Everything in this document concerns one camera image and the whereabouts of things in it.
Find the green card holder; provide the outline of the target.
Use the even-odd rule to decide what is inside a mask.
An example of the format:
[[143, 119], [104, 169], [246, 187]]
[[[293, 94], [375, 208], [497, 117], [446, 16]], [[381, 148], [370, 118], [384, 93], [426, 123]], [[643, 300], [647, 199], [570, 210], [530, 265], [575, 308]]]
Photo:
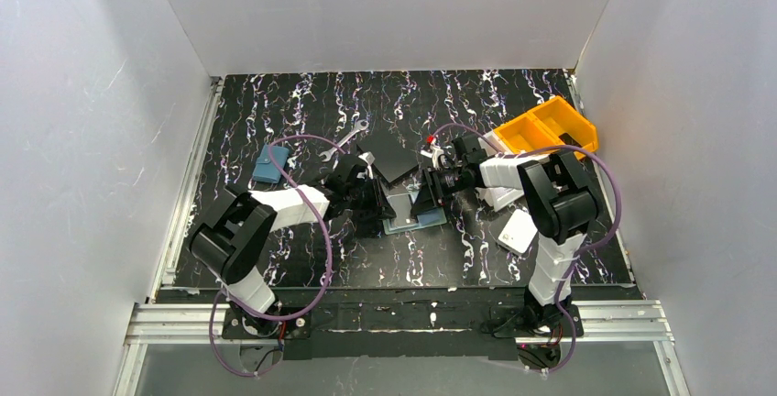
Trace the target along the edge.
[[418, 191], [410, 191], [391, 194], [387, 197], [388, 204], [396, 216], [382, 221], [386, 235], [396, 235], [434, 226], [442, 226], [447, 223], [447, 217], [443, 208], [435, 208], [418, 214], [411, 212], [412, 204], [418, 197], [418, 193]]

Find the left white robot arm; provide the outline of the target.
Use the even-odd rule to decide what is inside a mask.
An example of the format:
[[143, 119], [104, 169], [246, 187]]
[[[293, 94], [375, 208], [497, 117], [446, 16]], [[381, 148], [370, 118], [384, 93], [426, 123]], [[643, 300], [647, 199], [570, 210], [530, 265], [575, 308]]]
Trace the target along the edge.
[[[332, 170], [304, 184], [270, 192], [230, 184], [202, 215], [185, 239], [186, 249], [223, 285], [232, 303], [262, 320], [300, 318], [322, 299], [332, 276], [333, 244], [329, 221], [350, 213], [353, 220], [379, 223], [396, 214], [381, 182], [370, 175], [366, 156], [347, 154]], [[270, 235], [283, 228], [318, 224], [324, 232], [326, 261], [321, 289], [296, 313], [274, 315], [277, 300], [257, 263]]]

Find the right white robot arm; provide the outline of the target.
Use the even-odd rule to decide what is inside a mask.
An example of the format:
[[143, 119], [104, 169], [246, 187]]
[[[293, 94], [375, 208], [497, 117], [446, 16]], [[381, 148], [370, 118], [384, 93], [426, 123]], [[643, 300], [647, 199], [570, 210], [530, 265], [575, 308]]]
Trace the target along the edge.
[[595, 154], [565, 144], [520, 155], [488, 155], [477, 134], [452, 142], [454, 164], [422, 173], [412, 215], [443, 206], [455, 193], [475, 188], [516, 189], [523, 193], [531, 220], [539, 233], [536, 267], [526, 305], [536, 314], [566, 312], [571, 298], [568, 284], [588, 228], [604, 210], [581, 156], [594, 162]]

